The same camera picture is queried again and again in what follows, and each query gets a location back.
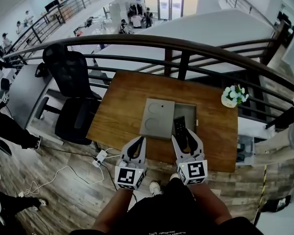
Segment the sneaker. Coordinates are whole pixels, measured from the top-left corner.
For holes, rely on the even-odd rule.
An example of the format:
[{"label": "sneaker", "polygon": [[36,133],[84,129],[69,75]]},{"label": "sneaker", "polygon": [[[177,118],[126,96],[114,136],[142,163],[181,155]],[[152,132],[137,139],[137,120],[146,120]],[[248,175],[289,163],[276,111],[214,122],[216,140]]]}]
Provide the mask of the sneaker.
[{"label": "sneaker", "polygon": [[149,190],[153,196],[162,194],[162,191],[160,189],[160,185],[155,181],[152,181],[150,183]]},{"label": "sneaker", "polygon": [[36,142],[36,145],[34,147],[35,150],[38,150],[39,149],[40,143],[41,143],[41,136],[39,136],[39,138],[37,138],[37,142]]},{"label": "sneaker", "polygon": [[40,202],[40,206],[47,206],[47,201],[46,200],[43,200],[43,199],[41,199],[41,198],[39,198],[38,199],[39,200],[39,202]]},{"label": "sneaker", "polygon": [[173,173],[170,177],[170,181],[173,179],[173,178],[178,178],[178,179],[181,179],[180,178],[180,175],[176,172],[176,173]]}]

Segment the forearm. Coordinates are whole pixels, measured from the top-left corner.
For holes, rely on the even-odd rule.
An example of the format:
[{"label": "forearm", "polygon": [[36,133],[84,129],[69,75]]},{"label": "forearm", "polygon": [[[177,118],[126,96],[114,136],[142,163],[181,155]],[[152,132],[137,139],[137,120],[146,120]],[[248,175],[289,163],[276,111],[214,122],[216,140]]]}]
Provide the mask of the forearm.
[{"label": "forearm", "polygon": [[206,183],[190,186],[199,207],[219,225],[232,218],[228,208]]},{"label": "forearm", "polygon": [[119,189],[99,214],[92,229],[107,233],[127,213],[132,199],[132,190]]}]

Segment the flower pot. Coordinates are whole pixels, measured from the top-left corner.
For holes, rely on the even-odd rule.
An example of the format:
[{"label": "flower pot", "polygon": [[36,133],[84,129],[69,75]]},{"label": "flower pot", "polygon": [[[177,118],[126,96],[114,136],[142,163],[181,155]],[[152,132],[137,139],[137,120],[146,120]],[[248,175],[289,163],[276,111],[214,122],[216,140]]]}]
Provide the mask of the flower pot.
[{"label": "flower pot", "polygon": [[221,97],[221,103],[229,108],[234,108],[237,105],[237,102],[233,102],[228,98]]}]

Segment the wooden table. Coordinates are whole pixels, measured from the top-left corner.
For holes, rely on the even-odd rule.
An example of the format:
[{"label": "wooden table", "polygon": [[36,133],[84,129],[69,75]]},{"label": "wooden table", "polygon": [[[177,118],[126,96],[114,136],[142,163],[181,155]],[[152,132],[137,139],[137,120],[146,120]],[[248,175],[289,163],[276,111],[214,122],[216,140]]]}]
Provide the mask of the wooden table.
[{"label": "wooden table", "polygon": [[[208,169],[233,172],[237,153],[237,108],[221,104],[222,90],[174,78],[118,71],[88,131],[87,138],[121,150],[139,136],[147,98],[196,105],[196,134],[203,142]],[[173,164],[172,141],[147,138],[146,157]]]}]

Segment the power plug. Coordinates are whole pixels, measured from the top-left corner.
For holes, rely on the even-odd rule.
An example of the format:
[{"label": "power plug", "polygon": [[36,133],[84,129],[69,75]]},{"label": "power plug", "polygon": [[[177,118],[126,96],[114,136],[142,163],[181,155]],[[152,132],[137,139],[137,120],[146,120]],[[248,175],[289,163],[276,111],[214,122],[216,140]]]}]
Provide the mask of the power plug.
[{"label": "power plug", "polygon": [[93,161],[93,165],[95,167],[100,167],[104,159],[107,157],[108,153],[106,153],[104,150],[101,150],[97,157]]}]

